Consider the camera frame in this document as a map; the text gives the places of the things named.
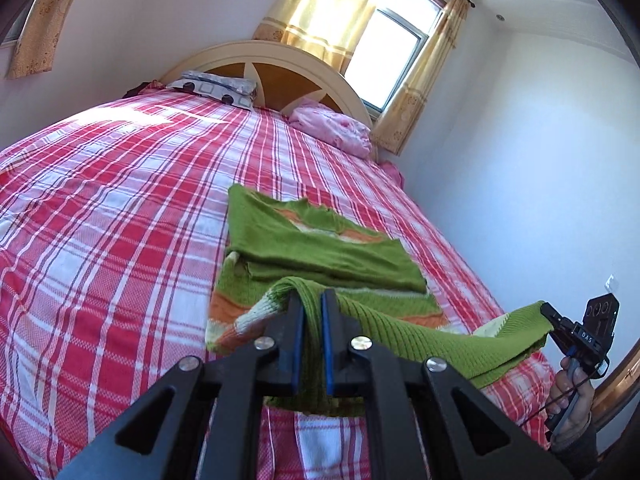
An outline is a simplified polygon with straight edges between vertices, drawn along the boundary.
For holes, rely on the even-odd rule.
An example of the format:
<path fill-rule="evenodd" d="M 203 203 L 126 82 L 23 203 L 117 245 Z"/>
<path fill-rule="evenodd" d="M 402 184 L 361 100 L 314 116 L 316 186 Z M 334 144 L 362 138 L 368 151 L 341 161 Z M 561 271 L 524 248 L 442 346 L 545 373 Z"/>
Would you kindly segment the person's right hand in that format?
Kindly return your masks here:
<path fill-rule="evenodd" d="M 562 422 L 552 430 L 551 443 L 570 443 L 580 437 L 591 422 L 594 388 L 587 374 L 566 356 L 555 374 L 547 399 L 548 416 L 559 416 Z"/>

